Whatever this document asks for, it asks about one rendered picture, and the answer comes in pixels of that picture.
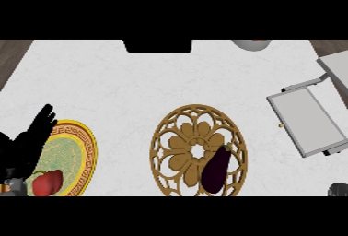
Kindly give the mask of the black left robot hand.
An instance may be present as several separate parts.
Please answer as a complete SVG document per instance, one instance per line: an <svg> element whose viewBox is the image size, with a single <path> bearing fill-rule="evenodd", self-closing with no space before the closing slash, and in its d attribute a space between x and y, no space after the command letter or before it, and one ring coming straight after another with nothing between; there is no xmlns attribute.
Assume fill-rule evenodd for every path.
<svg viewBox="0 0 348 236"><path fill-rule="evenodd" d="M0 184L11 178L24 180L30 176L55 124L52 106L45 104L27 129L14 139L0 132Z"/></svg>

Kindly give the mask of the gold openwork round placemat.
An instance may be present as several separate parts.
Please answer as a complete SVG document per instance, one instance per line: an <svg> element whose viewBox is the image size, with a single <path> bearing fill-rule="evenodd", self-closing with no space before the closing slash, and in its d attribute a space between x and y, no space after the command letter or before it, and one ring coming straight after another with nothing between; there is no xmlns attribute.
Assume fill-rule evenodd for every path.
<svg viewBox="0 0 348 236"><path fill-rule="evenodd" d="M188 188L194 196L213 196L200 186L200 172L224 144L231 144L235 167L226 170L218 195L235 196L246 179L247 149L232 120L201 104L184 105L165 116L148 146L151 176L163 195L182 196L182 188Z"/></svg>

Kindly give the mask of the red bell pepper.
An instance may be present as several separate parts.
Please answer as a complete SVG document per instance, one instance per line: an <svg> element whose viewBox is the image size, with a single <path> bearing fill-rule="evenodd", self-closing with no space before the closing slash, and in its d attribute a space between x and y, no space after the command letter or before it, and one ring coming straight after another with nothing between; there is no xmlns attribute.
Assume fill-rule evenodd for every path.
<svg viewBox="0 0 348 236"><path fill-rule="evenodd" d="M39 176L32 181L32 194L35 196L52 195L61 187L61 171L36 171Z"/></svg>

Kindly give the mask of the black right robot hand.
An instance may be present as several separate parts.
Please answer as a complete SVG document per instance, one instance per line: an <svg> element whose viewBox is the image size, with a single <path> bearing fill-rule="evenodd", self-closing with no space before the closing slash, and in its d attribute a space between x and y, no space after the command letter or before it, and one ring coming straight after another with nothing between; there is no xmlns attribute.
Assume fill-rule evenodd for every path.
<svg viewBox="0 0 348 236"><path fill-rule="evenodd" d="M328 196L348 196L348 184L333 183L327 190Z"/></svg>

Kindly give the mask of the yellow green patterned plate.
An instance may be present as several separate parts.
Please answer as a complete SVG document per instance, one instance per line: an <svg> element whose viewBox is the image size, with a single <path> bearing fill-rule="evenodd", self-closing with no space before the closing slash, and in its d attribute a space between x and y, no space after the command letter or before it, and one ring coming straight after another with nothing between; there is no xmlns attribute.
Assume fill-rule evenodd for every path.
<svg viewBox="0 0 348 236"><path fill-rule="evenodd" d="M95 169L95 138L88 127L73 120L58 120L42 146L35 173L26 179L26 193L41 171L61 171L61 187L54 195L81 195Z"/></svg>

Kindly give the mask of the grey round bowl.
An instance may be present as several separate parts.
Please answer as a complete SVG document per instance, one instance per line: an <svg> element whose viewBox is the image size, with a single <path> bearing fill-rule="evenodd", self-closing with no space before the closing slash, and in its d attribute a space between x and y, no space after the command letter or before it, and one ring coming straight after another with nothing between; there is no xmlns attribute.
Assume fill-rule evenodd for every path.
<svg viewBox="0 0 348 236"><path fill-rule="evenodd" d="M232 40L234 45L246 51L262 51L268 45L269 40Z"/></svg>

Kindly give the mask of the dark purple eggplant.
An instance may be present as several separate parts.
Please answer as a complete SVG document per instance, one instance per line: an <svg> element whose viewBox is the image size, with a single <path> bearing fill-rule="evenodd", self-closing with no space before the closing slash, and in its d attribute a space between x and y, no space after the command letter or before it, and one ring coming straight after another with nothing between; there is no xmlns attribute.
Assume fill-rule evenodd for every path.
<svg viewBox="0 0 348 236"><path fill-rule="evenodd" d="M216 153L209 159L200 173L200 185L203 190L210 194L215 194L222 188L229 158L231 144L226 143L225 145L221 145L216 149Z"/></svg>

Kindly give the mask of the black box appliance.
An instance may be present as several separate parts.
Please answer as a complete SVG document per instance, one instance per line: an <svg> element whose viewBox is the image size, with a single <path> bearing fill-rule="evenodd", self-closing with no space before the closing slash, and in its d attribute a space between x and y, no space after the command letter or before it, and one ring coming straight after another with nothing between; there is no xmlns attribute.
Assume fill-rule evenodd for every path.
<svg viewBox="0 0 348 236"><path fill-rule="evenodd" d="M123 40L129 53L188 53L191 51L190 40Z"/></svg>

